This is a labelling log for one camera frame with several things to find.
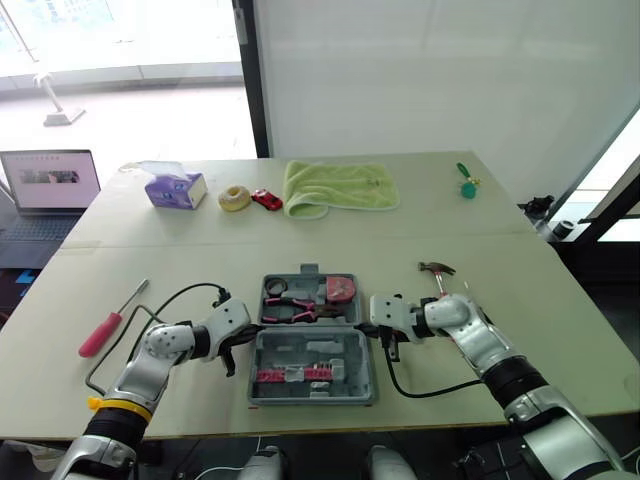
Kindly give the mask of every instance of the gray toolbox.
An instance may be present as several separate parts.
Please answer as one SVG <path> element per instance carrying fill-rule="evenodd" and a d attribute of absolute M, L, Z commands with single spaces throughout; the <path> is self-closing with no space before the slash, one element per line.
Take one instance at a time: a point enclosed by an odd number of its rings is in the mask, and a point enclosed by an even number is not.
<path fill-rule="evenodd" d="M 316 264 L 301 265 L 299 274 L 267 275 L 258 320 L 266 328 L 254 343 L 250 403 L 373 402 L 369 342 L 354 328 L 362 307 L 353 275 L 321 274 Z"/>

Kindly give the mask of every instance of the hammer head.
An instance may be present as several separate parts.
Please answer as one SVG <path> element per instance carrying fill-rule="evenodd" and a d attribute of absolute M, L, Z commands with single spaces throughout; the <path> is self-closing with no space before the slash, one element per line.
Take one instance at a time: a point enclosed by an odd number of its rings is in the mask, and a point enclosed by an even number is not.
<path fill-rule="evenodd" d="M 448 273 L 449 275 L 453 275 L 454 273 L 456 273 L 456 271 L 445 265 L 444 263 L 438 263 L 438 262 L 431 262 L 431 263 L 424 263 L 424 262 L 420 262 L 418 263 L 418 270 L 420 270 L 421 272 L 424 272 L 425 270 L 429 270 L 430 272 L 433 273 Z"/>

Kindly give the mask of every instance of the laptop screen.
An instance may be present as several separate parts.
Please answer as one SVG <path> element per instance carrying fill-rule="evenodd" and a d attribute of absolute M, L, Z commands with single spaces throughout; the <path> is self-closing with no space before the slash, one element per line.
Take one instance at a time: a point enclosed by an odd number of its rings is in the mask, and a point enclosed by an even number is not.
<path fill-rule="evenodd" d="M 20 210 L 86 209 L 100 192 L 89 150 L 3 152 L 0 156 Z"/>

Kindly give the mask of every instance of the pliers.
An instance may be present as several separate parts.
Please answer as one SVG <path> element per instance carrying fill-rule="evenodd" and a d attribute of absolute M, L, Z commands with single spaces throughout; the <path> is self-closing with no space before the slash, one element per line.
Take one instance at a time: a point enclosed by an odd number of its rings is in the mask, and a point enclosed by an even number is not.
<path fill-rule="evenodd" d="M 313 323 L 318 320 L 318 317 L 339 317 L 344 315 L 344 308 L 334 305 L 317 305 L 311 300 L 297 300 L 295 298 L 266 298 L 264 304 L 268 307 L 294 307 L 303 310 L 302 313 L 297 313 L 290 317 L 271 317 L 264 315 L 262 317 L 262 323 Z"/>

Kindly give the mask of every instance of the pink tool handle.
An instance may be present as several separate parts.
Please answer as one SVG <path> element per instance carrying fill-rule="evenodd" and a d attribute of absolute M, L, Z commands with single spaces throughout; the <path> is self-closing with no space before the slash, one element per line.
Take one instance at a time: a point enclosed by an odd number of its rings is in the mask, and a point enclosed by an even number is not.
<path fill-rule="evenodd" d="M 84 341 L 78 350 L 78 354 L 81 357 L 93 357 L 109 340 L 109 337 L 115 332 L 121 321 L 121 315 L 111 312 L 107 319 L 98 325 L 98 328 Z"/>

